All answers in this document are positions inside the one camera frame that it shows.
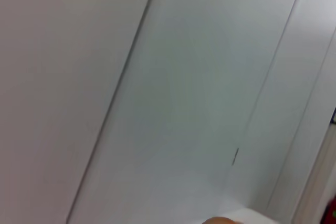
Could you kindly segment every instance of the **white wall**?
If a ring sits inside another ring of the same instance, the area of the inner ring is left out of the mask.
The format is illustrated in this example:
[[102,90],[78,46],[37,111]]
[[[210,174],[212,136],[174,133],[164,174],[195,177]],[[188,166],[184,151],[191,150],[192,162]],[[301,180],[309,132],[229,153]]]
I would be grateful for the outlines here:
[[[302,138],[292,154],[293,163],[285,164],[287,172],[295,166],[292,172],[296,174],[287,173],[278,182],[334,33],[334,1],[296,1],[227,185],[226,196],[276,219],[288,220],[292,215],[304,182],[301,181],[299,188],[292,186],[297,186],[296,178],[307,179],[309,173],[300,164],[313,162],[313,159],[309,161],[311,150],[307,145],[315,140],[305,143]],[[334,107],[328,104],[330,115],[322,112],[323,120],[314,128],[316,132],[307,131],[311,120],[315,121],[311,114],[300,137],[310,132],[308,135],[323,138]],[[325,111],[325,107],[318,107],[314,108],[316,115],[319,110]]]
[[153,0],[70,223],[218,214],[293,3]]
[[303,115],[288,158],[283,166],[268,214],[289,223],[305,188],[324,133],[336,107],[336,37],[335,33]]
[[65,223],[146,1],[0,0],[0,223]]

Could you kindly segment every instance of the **red object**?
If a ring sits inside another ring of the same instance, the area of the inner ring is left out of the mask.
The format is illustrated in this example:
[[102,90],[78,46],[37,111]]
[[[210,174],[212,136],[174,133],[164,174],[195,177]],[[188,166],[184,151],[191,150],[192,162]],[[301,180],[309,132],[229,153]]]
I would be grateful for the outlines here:
[[336,224],[336,196],[327,205],[320,223],[321,224]]

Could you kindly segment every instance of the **white surface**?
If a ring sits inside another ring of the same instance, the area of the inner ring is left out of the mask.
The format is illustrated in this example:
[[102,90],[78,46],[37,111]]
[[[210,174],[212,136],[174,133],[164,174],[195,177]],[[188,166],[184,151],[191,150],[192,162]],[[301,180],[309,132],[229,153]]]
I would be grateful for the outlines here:
[[0,223],[64,224],[147,0],[0,0]]
[[[295,192],[291,189],[284,191],[296,184],[296,176],[291,178],[285,174],[280,182],[282,189],[276,188],[275,194],[273,191],[334,32],[336,8],[332,3],[334,0],[296,1],[228,181],[225,197],[230,195],[239,203],[272,214],[272,217],[288,217],[289,211],[295,208],[291,198]],[[327,107],[332,113],[330,103]],[[317,134],[314,130],[309,131],[312,138],[309,142],[300,140],[293,153],[304,158],[297,158],[286,166],[309,161],[307,145],[315,144],[315,137],[323,138],[328,125],[325,114],[322,119],[322,130],[318,123],[318,127],[314,127]],[[300,169],[304,167],[297,167],[299,169],[294,172],[304,176],[307,170],[302,174]]]
[[[320,8],[321,26],[317,31],[325,35],[316,34],[315,37],[323,37],[326,40],[328,37],[326,32],[330,34],[336,26],[336,7],[331,4],[335,3],[335,0],[316,0],[316,2],[319,4],[312,3],[311,6],[316,5]],[[267,210],[268,214],[283,223],[289,223],[293,217],[336,107],[335,97],[336,38],[334,36]]]
[[[242,208],[240,210],[227,212],[219,216],[229,218],[242,224],[277,224],[277,222],[248,208]],[[194,222],[192,224],[202,224],[205,220],[206,219]]]
[[71,224],[216,215],[294,0],[153,0]]
[[294,215],[336,107],[335,70],[336,37],[334,35],[268,210],[274,218],[284,223],[289,223]]

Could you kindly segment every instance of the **gray wall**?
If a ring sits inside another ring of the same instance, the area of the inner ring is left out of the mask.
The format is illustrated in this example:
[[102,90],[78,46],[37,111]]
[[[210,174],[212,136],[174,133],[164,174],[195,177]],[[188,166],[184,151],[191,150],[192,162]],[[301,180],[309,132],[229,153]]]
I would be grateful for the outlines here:
[[[331,86],[329,91],[321,89],[321,85],[328,85],[334,78],[329,73],[331,70],[327,70],[323,76],[329,77],[323,77],[314,92],[322,93],[320,102],[328,103],[330,115],[325,114],[325,107],[316,103],[312,107],[314,113],[303,121],[306,129],[300,129],[334,34],[334,1],[296,0],[226,187],[225,198],[234,198],[286,222],[295,210],[310,170],[300,165],[313,162],[309,156],[318,150],[315,144],[320,141],[316,137],[323,138],[335,107],[329,100],[323,100],[333,97],[335,89]],[[307,122],[314,130],[307,130]],[[295,151],[289,153],[293,143]]]
[[262,87],[294,1],[153,0],[70,223],[189,223],[223,210],[252,113],[273,118],[255,106],[260,92],[271,105]]
[[65,223],[146,2],[0,0],[0,223]]

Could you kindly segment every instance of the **white door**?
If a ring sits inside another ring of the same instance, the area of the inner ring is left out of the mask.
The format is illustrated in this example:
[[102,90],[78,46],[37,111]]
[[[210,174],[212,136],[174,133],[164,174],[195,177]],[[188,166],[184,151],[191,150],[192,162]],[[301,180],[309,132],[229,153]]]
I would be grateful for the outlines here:
[[0,0],[0,223],[66,223],[146,3]]
[[70,224],[217,214],[294,0],[153,0]]

